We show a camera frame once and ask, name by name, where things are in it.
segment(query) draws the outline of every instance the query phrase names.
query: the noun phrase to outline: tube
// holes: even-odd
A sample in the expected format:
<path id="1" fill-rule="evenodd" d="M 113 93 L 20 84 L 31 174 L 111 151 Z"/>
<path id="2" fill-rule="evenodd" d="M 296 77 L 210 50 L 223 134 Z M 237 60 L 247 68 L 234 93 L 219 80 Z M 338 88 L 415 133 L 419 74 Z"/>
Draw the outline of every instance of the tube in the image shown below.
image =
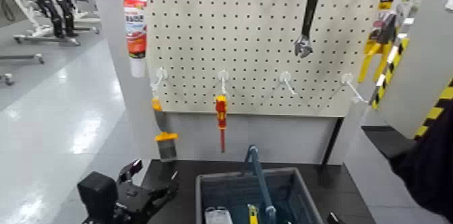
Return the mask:
<path id="1" fill-rule="evenodd" d="M 127 50 L 131 74 L 143 78 L 146 71 L 146 22 L 145 7 L 148 0 L 124 0 Z"/>

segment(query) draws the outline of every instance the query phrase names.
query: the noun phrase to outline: white hook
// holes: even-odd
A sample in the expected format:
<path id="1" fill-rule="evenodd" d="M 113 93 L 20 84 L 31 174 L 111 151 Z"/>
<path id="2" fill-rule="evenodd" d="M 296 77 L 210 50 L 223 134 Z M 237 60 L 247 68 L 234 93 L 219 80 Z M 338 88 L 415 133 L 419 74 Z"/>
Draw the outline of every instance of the white hook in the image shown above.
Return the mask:
<path id="1" fill-rule="evenodd" d="M 163 67 L 160 67 L 156 71 L 156 77 L 157 77 L 157 82 L 150 84 L 154 94 L 157 94 L 157 90 L 159 89 L 160 83 L 162 82 L 162 80 L 166 80 L 169 77 L 169 73 Z"/>
<path id="2" fill-rule="evenodd" d="M 349 88 L 354 92 L 355 96 L 353 97 L 353 102 L 358 103 L 358 102 L 363 102 L 363 103 L 368 103 L 357 91 L 357 89 L 353 86 L 351 83 L 353 81 L 353 75 L 352 74 L 343 74 L 341 77 L 341 84 L 343 86 L 349 86 Z"/>
<path id="3" fill-rule="evenodd" d="M 291 74 L 288 71 L 281 73 L 280 83 L 285 83 L 286 86 L 288 87 L 289 92 L 291 92 L 292 95 L 296 95 L 297 93 L 293 90 L 293 87 L 289 84 L 290 80 L 291 80 Z"/>
<path id="4" fill-rule="evenodd" d="M 229 98 L 230 94 L 227 92 L 225 88 L 225 82 L 230 79 L 230 74 L 225 69 L 223 69 L 222 71 L 217 73 L 217 78 L 220 80 L 222 84 L 222 94 Z"/>

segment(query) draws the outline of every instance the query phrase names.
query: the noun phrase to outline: plastic basket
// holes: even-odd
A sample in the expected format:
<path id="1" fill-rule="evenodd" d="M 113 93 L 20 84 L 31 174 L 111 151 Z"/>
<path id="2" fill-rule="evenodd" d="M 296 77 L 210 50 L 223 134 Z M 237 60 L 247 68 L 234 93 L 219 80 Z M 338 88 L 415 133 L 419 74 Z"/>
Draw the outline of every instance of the plastic basket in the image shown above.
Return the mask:
<path id="1" fill-rule="evenodd" d="M 266 192 L 262 191 L 262 183 L 258 179 L 260 175 L 264 178 L 266 184 L 264 189 L 271 202 L 266 202 Z M 269 209 L 269 203 L 276 210 L 275 220 L 269 215 L 269 211 L 266 211 Z M 257 172 L 256 175 L 236 172 L 197 177 L 197 224 L 205 223 L 204 210 L 210 206 L 224 206 L 229 210 L 234 224 L 248 224 L 247 204 L 253 204 L 260 209 L 259 223 L 323 223 L 296 168 L 266 169 Z"/>

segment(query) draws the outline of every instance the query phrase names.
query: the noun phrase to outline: white pegboard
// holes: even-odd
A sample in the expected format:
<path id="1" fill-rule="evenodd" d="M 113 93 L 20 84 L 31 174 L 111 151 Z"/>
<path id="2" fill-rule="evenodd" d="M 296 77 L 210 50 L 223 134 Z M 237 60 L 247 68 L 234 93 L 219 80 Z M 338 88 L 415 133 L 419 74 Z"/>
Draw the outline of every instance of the white pegboard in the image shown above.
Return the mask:
<path id="1" fill-rule="evenodd" d="M 169 73 L 162 108 L 213 113 L 225 69 L 229 113 L 345 116 L 353 93 L 341 88 L 341 75 L 357 75 L 378 1 L 320 0 L 314 53 L 299 59 L 293 42 L 306 0 L 151 0 L 148 65 Z M 298 95 L 279 82 L 285 71 Z"/>

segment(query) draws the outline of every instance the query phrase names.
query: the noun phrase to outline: tiled floor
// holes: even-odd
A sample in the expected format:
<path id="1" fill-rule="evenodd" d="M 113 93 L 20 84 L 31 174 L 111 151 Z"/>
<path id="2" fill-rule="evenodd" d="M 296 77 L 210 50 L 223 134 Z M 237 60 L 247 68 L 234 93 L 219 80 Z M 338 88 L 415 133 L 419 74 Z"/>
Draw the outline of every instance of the tiled floor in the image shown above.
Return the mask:
<path id="1" fill-rule="evenodd" d="M 92 170 L 116 177 L 138 149 L 102 35 L 81 34 L 80 47 L 17 45 L 11 35 L 27 28 L 0 33 L 3 53 L 46 60 L 0 61 L 0 72 L 16 77 L 14 86 L 0 84 L 0 223 L 78 224 L 85 211 L 77 181 Z M 350 153 L 347 166 L 376 223 L 447 223 L 412 201 L 364 134 Z"/>
<path id="2" fill-rule="evenodd" d="M 19 32 L 27 24 L 5 28 Z M 1 62 L 16 84 L 0 87 L 0 223 L 50 223 L 124 113 L 106 42 L 93 33 L 80 40 L 64 47 L 0 38 L 4 51 L 46 60 Z"/>

